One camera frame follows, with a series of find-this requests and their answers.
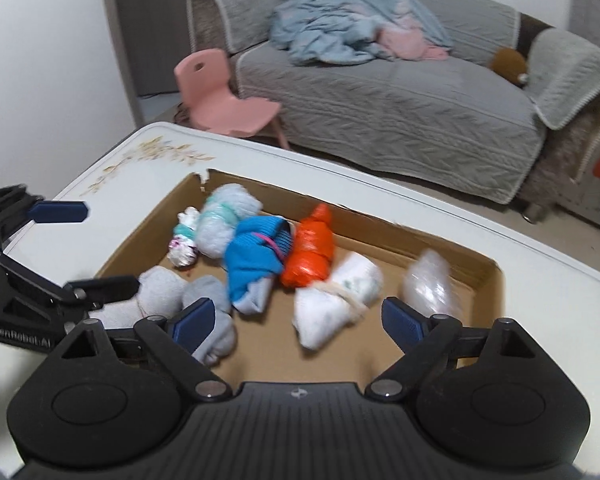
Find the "orange plastic bag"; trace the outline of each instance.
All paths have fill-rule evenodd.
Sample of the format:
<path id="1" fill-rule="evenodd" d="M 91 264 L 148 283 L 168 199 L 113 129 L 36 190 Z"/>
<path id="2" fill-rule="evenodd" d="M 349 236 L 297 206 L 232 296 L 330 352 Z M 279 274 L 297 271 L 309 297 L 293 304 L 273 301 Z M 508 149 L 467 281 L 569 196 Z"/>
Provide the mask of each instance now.
<path id="1" fill-rule="evenodd" d="M 326 204 L 320 204 L 311 216 L 301 220 L 285 270 L 280 276 L 283 285 L 308 286 L 329 277 L 335 251 L 330 224 L 331 212 Z"/>

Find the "sofa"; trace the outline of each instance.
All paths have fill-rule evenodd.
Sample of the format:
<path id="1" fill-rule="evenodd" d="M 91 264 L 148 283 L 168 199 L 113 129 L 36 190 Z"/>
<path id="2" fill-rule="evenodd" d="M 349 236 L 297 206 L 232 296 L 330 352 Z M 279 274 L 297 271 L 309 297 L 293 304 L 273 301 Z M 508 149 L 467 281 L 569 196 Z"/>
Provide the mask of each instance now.
<path id="1" fill-rule="evenodd" d="M 454 40 L 449 59 L 295 66 L 267 41 L 282 1 L 187 0 L 187 15 L 192 51 L 223 49 L 234 91 L 280 102 L 293 144 L 498 204 L 520 198 L 529 221 L 600 151 L 600 50 L 582 38 L 491 0 L 420 0 Z M 502 47 L 529 58 L 526 88 L 488 68 Z"/>

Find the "child's plastic chair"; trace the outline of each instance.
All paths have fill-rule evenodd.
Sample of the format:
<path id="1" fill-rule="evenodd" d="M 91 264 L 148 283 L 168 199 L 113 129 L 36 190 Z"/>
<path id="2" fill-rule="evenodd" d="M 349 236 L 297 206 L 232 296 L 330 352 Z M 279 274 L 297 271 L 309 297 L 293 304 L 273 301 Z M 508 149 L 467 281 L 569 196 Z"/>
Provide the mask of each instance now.
<path id="1" fill-rule="evenodd" d="M 229 90 L 229 63 L 224 51 L 194 52 L 174 69 L 189 122 L 199 130 L 231 137 L 252 137 L 271 123 L 280 146 L 289 149 L 278 112 L 280 103 L 264 97 L 238 99 Z"/>

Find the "pink hair tie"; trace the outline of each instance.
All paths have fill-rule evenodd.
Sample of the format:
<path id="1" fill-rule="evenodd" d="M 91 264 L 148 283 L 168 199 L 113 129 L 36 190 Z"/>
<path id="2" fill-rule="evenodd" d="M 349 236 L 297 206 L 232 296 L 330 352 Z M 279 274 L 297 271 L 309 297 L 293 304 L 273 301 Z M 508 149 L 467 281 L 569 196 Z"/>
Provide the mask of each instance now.
<path id="1" fill-rule="evenodd" d="M 273 241 L 267 235 L 264 235 L 262 233 L 253 232 L 251 234 L 257 236 L 261 240 L 264 240 L 269 245 L 269 247 L 271 247 L 271 249 L 273 249 L 273 252 L 276 253 L 276 256 L 278 257 L 278 259 L 280 260 L 280 262 L 282 262 L 282 263 L 285 262 L 285 254 L 280 250 L 280 248 L 275 243 L 275 241 Z"/>

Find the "brown plush toy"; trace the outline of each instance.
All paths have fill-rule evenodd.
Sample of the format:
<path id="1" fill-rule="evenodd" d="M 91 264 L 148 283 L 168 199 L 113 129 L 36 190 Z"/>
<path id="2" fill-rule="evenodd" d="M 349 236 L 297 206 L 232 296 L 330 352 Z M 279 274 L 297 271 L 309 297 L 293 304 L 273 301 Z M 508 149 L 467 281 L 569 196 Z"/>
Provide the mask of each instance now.
<path id="1" fill-rule="evenodd" d="M 501 48 L 497 51 L 489 68 L 516 86 L 524 86 L 528 79 L 526 60 L 513 48 Z"/>

